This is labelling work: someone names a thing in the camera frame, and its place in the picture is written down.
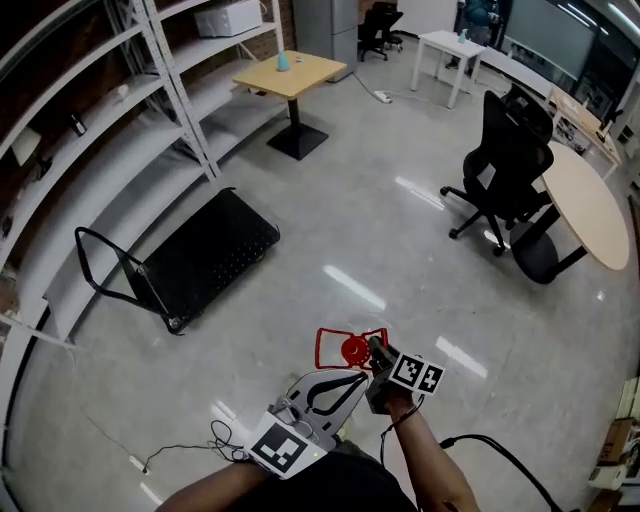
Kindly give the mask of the person's left forearm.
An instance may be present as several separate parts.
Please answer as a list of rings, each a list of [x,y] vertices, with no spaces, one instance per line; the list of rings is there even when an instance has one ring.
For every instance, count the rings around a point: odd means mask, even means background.
[[[175,492],[155,512],[224,512],[270,476],[254,463],[232,463]]]

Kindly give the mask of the black platform trolley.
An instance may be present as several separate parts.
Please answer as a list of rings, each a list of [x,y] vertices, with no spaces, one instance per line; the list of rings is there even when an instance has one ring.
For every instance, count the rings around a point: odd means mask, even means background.
[[[280,231],[227,187],[140,261],[87,227],[74,231],[85,281],[95,292],[159,316],[168,332],[182,331],[280,240]],[[94,278],[83,243],[94,239],[115,254],[133,292],[126,295]]]

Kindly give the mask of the dark framed glass window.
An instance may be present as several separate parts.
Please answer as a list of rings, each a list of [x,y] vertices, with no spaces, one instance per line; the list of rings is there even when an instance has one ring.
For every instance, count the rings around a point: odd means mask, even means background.
[[[600,0],[510,0],[500,50],[558,85],[593,79],[624,88],[640,47],[605,6]]]

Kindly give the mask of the black mesh office chair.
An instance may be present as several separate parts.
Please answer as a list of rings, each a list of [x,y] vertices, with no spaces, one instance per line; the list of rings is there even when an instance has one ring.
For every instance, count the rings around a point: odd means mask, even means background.
[[[455,195],[476,208],[459,227],[449,231],[451,239],[484,217],[497,240],[496,256],[506,251],[500,220],[511,230],[539,203],[533,182],[553,163],[548,144],[525,123],[514,119],[502,99],[492,91],[484,94],[480,145],[463,161],[462,190],[440,189],[445,197]]]

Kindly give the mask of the long white shelving rack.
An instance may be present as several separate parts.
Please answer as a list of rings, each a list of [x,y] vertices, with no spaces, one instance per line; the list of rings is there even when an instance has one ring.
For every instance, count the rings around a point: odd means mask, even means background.
[[[12,226],[0,239],[0,271],[29,222],[69,169],[94,148],[99,139],[134,109],[145,110],[128,122],[83,169],[32,240],[14,278],[18,309],[0,314],[8,326],[0,357],[0,463],[8,460],[8,441],[15,395],[36,341],[73,349],[69,335],[95,292],[85,283],[80,266],[67,264],[76,250],[74,232],[82,225],[125,247],[133,247],[163,212],[204,175],[206,156],[195,162],[170,151],[179,140],[193,144],[195,130],[187,124],[186,97],[174,87],[183,65],[169,63],[171,53],[157,38],[164,20],[209,0],[180,0],[157,11],[152,0],[130,0],[133,20],[126,30],[88,54],[52,85],[0,143],[5,153],[24,132],[30,119],[82,70],[113,49],[141,35],[154,59],[152,73],[138,73],[123,82],[126,91],[111,89],[82,113],[83,134],[67,130],[53,147],[45,176],[19,194],[9,216]]]

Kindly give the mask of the person's dark shirt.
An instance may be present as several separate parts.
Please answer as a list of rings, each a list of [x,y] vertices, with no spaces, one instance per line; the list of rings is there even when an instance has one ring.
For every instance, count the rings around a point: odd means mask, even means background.
[[[389,471],[345,441],[288,480],[271,474],[224,512],[417,512],[417,508]]]

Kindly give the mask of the person's right forearm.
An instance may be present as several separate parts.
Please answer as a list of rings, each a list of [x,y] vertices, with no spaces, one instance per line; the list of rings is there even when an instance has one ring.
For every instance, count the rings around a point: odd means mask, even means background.
[[[409,390],[388,389],[385,398],[417,505],[423,512],[480,512],[459,466],[441,448],[427,421],[414,409]]]

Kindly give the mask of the short white shelving rack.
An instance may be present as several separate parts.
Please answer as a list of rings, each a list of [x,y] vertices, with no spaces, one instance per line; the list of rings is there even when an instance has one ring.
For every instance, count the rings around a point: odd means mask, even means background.
[[[239,72],[260,61],[249,49],[253,39],[273,36],[276,52],[285,48],[279,0],[254,0],[251,15],[244,2],[231,5],[239,10],[240,21],[250,18],[254,25],[229,37],[201,38],[193,21],[187,21],[190,41],[172,48],[164,24],[210,0],[179,0],[159,9],[155,0],[136,0],[136,19],[149,30],[145,38],[159,56],[154,66],[168,86],[169,99],[210,182],[220,175],[218,163],[254,131],[286,110],[285,102],[259,95],[252,86],[234,82]]]

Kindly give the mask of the white shade table lamp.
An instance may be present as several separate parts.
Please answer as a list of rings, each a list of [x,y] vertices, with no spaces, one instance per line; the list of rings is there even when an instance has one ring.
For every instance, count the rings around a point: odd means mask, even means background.
[[[45,158],[38,149],[41,135],[29,126],[25,127],[11,144],[14,157],[20,167],[27,163],[35,163],[35,179],[41,180],[52,165],[52,158]]]

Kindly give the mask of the round beige table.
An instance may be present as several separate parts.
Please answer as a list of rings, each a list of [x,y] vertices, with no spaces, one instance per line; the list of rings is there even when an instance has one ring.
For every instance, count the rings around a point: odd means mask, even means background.
[[[628,230],[621,209],[604,179],[570,148],[549,144],[553,164],[541,175],[551,204],[534,222],[511,230],[510,250],[522,272],[546,285],[589,254],[605,268],[620,271],[629,260]],[[547,230],[562,218],[579,241],[559,258]]]

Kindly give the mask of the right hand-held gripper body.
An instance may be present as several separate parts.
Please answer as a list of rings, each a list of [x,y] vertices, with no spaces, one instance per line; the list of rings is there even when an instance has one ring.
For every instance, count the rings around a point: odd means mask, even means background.
[[[419,396],[433,395],[441,382],[445,369],[421,356],[400,352],[392,369],[372,372],[371,381],[365,396],[373,414],[386,415],[387,394],[392,388]]]

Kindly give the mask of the long wooden table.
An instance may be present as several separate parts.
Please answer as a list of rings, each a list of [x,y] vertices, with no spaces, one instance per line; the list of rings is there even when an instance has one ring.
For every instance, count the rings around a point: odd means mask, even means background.
[[[553,128],[561,121],[570,123],[586,140],[584,159],[590,154],[599,154],[608,161],[608,169],[602,174],[608,180],[621,165],[621,158],[609,134],[611,124],[601,128],[601,121],[596,118],[583,104],[556,85],[552,85],[546,102],[548,106],[555,106]]]

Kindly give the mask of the square wooden pedestal table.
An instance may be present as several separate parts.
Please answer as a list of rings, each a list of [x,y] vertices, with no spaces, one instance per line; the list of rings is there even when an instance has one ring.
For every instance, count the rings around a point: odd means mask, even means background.
[[[294,158],[304,159],[322,144],[328,135],[301,122],[299,96],[346,69],[346,65],[331,59],[302,52],[285,50],[290,63],[288,72],[276,70],[277,55],[258,61],[236,74],[232,80],[237,85],[256,89],[279,98],[288,104],[290,125],[268,141],[272,148]]]

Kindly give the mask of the small white table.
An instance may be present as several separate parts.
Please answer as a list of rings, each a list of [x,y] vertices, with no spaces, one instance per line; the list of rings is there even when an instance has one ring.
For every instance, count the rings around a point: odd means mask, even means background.
[[[445,30],[419,34],[418,47],[410,82],[410,89],[413,92],[416,92],[418,88],[420,65],[424,49],[426,47],[440,52],[440,61],[436,66],[435,78],[438,78],[439,76],[442,61],[446,55],[454,56],[459,59],[457,73],[447,103],[447,108],[453,109],[463,79],[468,78],[470,85],[474,85],[476,83],[482,61],[482,53],[484,52],[485,47],[472,42],[466,36],[462,37],[454,32]]]

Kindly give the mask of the white microwave oven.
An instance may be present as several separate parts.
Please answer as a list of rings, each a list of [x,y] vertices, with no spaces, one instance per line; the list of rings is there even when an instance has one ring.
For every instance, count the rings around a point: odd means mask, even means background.
[[[202,37],[232,37],[259,27],[262,23],[258,0],[242,0],[222,7],[194,13],[199,35]]]

